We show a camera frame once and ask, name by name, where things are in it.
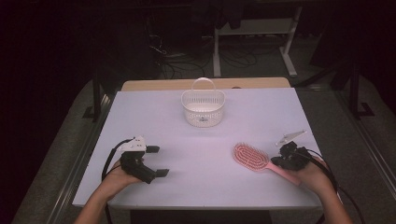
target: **basket handle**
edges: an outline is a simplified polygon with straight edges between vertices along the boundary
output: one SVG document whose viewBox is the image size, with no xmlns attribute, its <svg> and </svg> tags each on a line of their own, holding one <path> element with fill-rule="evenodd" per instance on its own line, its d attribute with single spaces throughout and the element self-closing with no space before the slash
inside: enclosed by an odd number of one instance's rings
<svg viewBox="0 0 396 224">
<path fill-rule="evenodd" d="M 191 89 L 192 89 L 192 90 L 194 90 L 194 85 L 195 85 L 197 82 L 199 82 L 199 81 L 208 81 L 208 82 L 212 83 L 212 85 L 213 85 L 213 90 L 214 90 L 214 91 L 216 90 L 215 83 L 214 83 L 212 80 L 210 80 L 209 78 L 207 78 L 207 77 L 199 77 L 199 78 L 195 79 L 195 81 L 192 83 L 192 86 L 191 86 Z"/>
</svg>

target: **white tabletop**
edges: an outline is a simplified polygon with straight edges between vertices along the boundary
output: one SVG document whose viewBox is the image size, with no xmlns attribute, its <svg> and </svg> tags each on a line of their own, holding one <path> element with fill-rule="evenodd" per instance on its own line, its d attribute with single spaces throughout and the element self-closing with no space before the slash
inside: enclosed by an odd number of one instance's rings
<svg viewBox="0 0 396 224">
<path fill-rule="evenodd" d="M 118 92 L 73 205 L 82 206 L 100 184 L 108 154 L 117 143 L 143 135 L 159 153 L 146 154 L 152 170 L 170 169 L 151 184 L 138 183 L 109 204 L 128 209 L 285 209 L 321 207 L 317 196 L 270 170 L 255 173 L 233 159 L 244 142 L 277 156 L 284 134 L 306 130 L 294 142 L 319 152 L 293 88 L 223 90 L 224 116 L 211 128 L 184 118 L 183 91 Z M 117 152 L 113 162 L 120 157 Z"/>
</svg>

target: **plastic basket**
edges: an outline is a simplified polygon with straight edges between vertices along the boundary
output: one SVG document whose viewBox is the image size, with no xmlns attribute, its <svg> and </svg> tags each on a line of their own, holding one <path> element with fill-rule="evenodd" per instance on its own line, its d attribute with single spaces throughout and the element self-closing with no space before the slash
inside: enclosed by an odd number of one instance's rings
<svg viewBox="0 0 396 224">
<path fill-rule="evenodd" d="M 210 82 L 213 90 L 195 90 L 194 85 L 200 81 Z M 191 90 L 184 91 L 181 95 L 187 122 L 199 128 L 213 127 L 221 122 L 224 102 L 224 92 L 216 90 L 215 83 L 206 77 L 196 79 Z"/>
</svg>

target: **pink hairbrush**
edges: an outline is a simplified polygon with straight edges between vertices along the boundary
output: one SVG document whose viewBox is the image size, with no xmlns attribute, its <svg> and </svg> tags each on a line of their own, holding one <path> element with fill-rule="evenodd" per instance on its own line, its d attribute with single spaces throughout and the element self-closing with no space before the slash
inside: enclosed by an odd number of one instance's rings
<svg viewBox="0 0 396 224">
<path fill-rule="evenodd" d="M 299 186 L 301 184 L 301 181 L 297 177 L 290 175 L 284 169 L 271 163 L 268 155 L 265 152 L 251 147 L 248 144 L 236 144 L 235 148 L 233 149 L 233 158 L 239 164 L 247 167 L 252 171 L 259 172 L 263 171 L 264 169 L 270 169 L 275 173 L 283 176 L 296 186 Z"/>
</svg>

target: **floor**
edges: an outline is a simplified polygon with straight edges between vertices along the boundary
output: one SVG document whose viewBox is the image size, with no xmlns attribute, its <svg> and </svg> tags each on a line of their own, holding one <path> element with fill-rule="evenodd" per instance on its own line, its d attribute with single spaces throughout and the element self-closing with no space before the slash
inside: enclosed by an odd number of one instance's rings
<svg viewBox="0 0 396 224">
<path fill-rule="evenodd" d="M 290 57 L 298 76 L 289 77 L 277 47 L 282 36 L 248 36 L 224 39 L 220 45 L 222 77 L 286 77 L 291 85 L 317 74 L 322 68 L 309 65 L 319 37 L 297 36 Z M 203 51 L 184 55 L 172 52 L 162 63 L 160 78 L 213 77 L 210 40 Z M 361 77 L 360 101 L 374 111 L 374 117 L 354 119 L 347 109 L 348 86 L 332 91 L 332 75 L 297 93 L 318 146 L 339 183 L 359 205 L 366 223 L 393 223 L 396 218 L 396 118 L 381 101 L 375 87 Z M 98 121 L 84 119 L 92 106 L 92 83 L 81 90 L 58 132 L 34 183 L 13 223 L 72 223 L 80 208 L 71 205 L 84 167 L 88 164 L 111 97 L 102 102 Z M 340 194 L 356 223 L 359 215 L 345 194 Z M 129 212 L 111 208 L 115 223 L 129 223 Z M 271 211 L 273 223 L 314 223 L 319 210 Z"/>
</svg>

